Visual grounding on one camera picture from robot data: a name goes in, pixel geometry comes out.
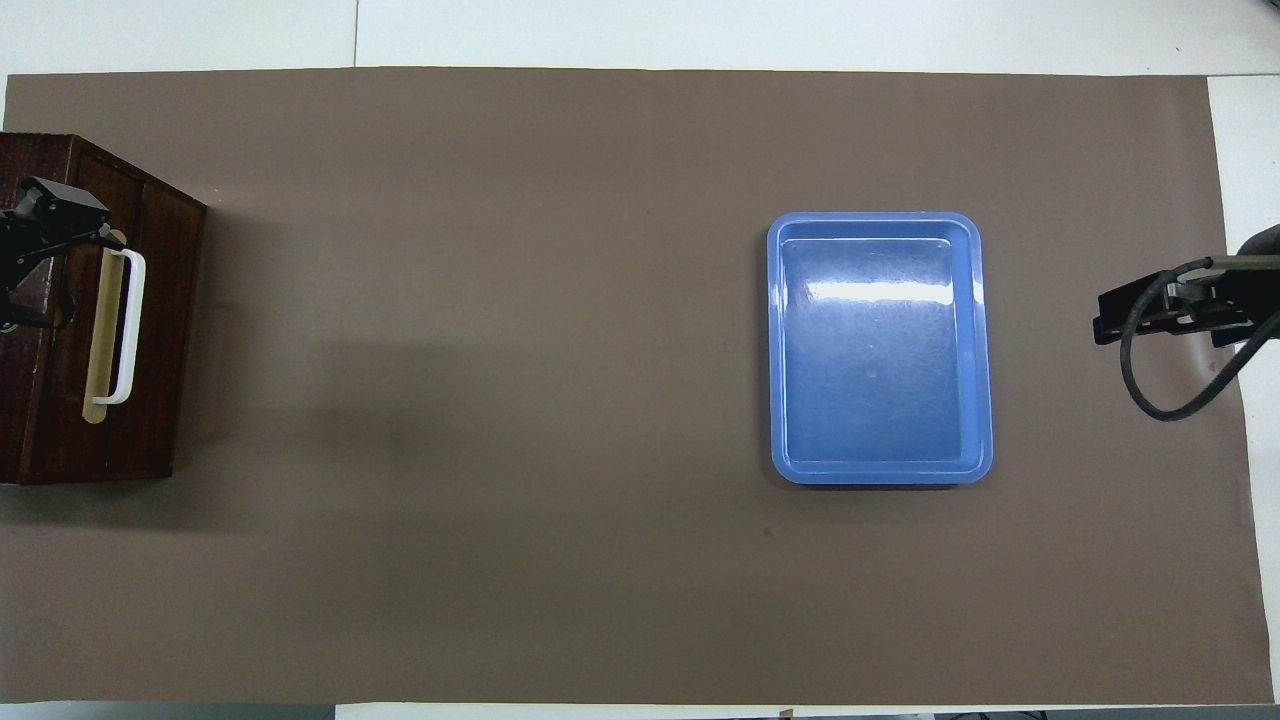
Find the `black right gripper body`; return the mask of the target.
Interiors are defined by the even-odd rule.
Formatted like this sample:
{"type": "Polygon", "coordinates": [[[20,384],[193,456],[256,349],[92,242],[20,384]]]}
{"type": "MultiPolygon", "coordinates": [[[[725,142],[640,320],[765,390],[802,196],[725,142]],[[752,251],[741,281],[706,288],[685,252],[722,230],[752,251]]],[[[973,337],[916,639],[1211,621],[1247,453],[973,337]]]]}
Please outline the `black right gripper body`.
{"type": "Polygon", "coordinates": [[[1248,238],[1226,265],[1167,286],[1169,309],[1196,327],[1253,327],[1277,310],[1279,227],[1248,238]]]}

